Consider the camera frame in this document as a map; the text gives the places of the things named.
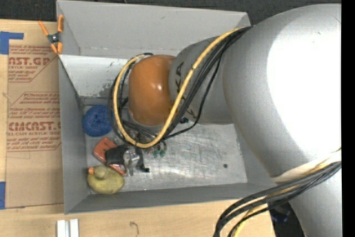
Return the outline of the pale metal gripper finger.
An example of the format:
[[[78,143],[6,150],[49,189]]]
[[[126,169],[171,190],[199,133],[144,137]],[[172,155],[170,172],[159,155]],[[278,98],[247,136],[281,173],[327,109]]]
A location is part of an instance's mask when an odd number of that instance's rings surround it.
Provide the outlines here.
[[[130,176],[134,175],[134,171],[139,161],[139,154],[136,150],[127,150],[124,153],[124,164]]]

